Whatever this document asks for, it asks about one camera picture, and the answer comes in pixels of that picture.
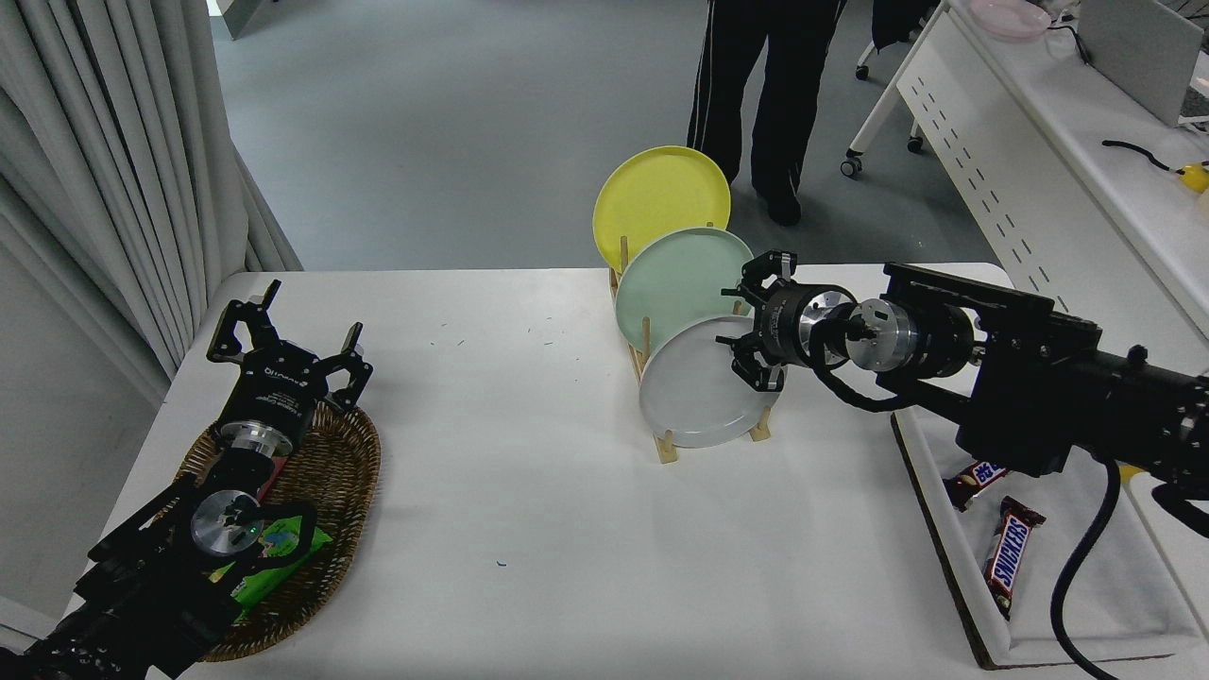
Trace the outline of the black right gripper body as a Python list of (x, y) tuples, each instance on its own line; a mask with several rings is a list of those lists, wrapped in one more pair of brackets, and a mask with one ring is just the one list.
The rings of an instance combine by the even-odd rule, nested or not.
[(812, 298), (821, 294), (821, 286), (803, 283), (773, 283), (767, 300), (757, 315), (759, 355), (765, 365), (812, 367), (810, 340), (803, 339), (803, 315)]

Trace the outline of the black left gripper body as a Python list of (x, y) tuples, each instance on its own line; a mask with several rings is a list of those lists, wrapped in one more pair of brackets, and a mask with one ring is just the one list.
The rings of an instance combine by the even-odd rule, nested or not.
[(319, 357), (290, 342), (251, 348), (222, 408), (222, 423), (259, 423), (283, 436), (305, 436), (326, 396)]

